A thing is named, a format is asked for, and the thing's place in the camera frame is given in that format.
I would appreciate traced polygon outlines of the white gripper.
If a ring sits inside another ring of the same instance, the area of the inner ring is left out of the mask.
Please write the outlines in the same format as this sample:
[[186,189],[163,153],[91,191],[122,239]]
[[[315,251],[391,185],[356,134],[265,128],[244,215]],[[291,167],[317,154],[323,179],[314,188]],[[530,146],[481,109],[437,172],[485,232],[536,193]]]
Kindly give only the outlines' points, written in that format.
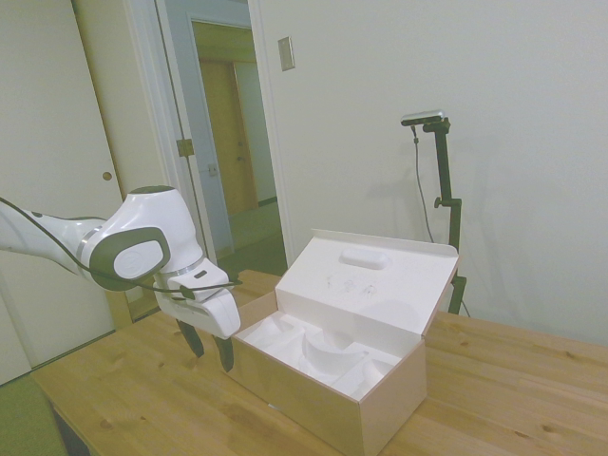
[[234,367],[231,336],[238,332],[241,322],[237,303],[230,291],[213,294],[203,302],[175,300],[168,294],[158,293],[158,304],[164,313],[178,319],[180,332],[196,357],[204,356],[197,328],[213,335],[224,371],[229,372]]

